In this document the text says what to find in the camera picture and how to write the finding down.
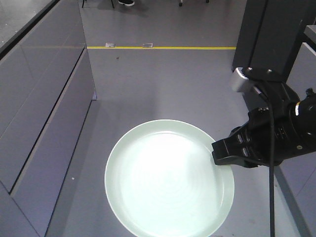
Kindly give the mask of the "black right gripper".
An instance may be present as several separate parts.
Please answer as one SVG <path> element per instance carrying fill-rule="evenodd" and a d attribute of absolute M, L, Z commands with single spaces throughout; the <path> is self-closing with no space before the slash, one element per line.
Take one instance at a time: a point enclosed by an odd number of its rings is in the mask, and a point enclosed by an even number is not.
<path fill-rule="evenodd" d="M 255 82 L 250 92 L 267 105 L 251 110 L 247 123 L 212 143 L 214 162 L 245 168 L 280 165 L 296 154 L 302 140 L 292 122 L 299 97 L 283 76 L 270 69 L 244 68 L 244 72 Z"/>

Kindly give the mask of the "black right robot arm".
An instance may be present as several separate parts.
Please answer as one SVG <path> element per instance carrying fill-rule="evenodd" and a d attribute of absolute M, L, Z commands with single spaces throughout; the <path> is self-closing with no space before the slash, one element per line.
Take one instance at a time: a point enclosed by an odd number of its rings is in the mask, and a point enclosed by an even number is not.
<path fill-rule="evenodd" d="M 216 165 L 277 166 L 285 159 L 315 152 L 316 94 L 311 88 L 300 100 L 283 76 L 271 69 L 237 67 L 232 89 L 253 92 L 266 106 L 248 112 L 248 122 L 212 144 Z"/>

